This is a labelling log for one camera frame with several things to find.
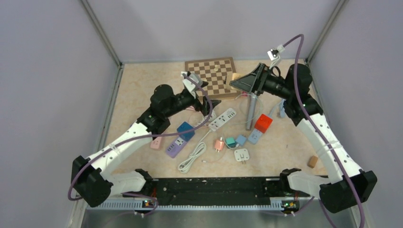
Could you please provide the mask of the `red cube socket adapter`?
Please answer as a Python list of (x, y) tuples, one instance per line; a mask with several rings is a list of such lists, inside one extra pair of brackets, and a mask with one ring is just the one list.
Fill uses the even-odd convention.
[(266, 133), (272, 122), (273, 119), (271, 117), (265, 114), (261, 114), (260, 117), (256, 120), (254, 128), (262, 133)]

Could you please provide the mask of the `blue cube socket adapter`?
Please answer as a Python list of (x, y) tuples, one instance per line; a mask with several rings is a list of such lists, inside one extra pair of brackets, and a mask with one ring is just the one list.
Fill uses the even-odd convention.
[(177, 132), (180, 133), (179, 136), (186, 142), (188, 142), (195, 135), (193, 126), (188, 122), (183, 122), (181, 125), (179, 125)]

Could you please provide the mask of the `wooden cube socket adapter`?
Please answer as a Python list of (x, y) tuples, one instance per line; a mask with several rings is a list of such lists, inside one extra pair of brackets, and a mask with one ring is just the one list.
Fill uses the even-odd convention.
[(231, 81), (238, 80), (239, 78), (242, 78), (242, 77), (243, 77), (243, 75), (240, 73), (233, 73), (231, 76)]

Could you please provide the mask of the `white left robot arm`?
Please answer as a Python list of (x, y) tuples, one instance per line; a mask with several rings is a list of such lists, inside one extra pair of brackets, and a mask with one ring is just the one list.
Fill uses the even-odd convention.
[(137, 192), (147, 196), (152, 192), (152, 183), (146, 172), (137, 169), (128, 174), (113, 174), (113, 171), (136, 150), (149, 144), (157, 137), (166, 137), (164, 131), (170, 126), (169, 118), (192, 106), (197, 112), (209, 117), (220, 100), (210, 99), (207, 95), (199, 101), (196, 93), (184, 88), (174, 94), (170, 85), (162, 84), (154, 89), (150, 107), (115, 142), (87, 158), (74, 159), (71, 184), (67, 197), (70, 201), (73, 190), (89, 206), (97, 207), (110, 196), (127, 192)]

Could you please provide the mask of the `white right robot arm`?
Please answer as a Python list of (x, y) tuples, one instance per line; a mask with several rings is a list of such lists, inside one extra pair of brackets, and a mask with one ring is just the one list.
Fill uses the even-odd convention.
[(363, 212), (363, 203), (374, 189), (377, 177), (372, 171), (364, 171), (346, 152), (328, 125), (322, 108), (310, 95), (311, 83), (311, 72), (303, 64), (291, 65), (287, 76), (280, 77), (260, 63), (251, 73), (230, 81), (230, 86), (256, 95), (267, 92), (284, 99), (286, 115), (307, 137), (327, 172), (327, 177), (320, 177), (298, 168), (283, 170), (278, 183), (283, 195), (301, 191), (321, 200), (332, 213), (353, 206)]

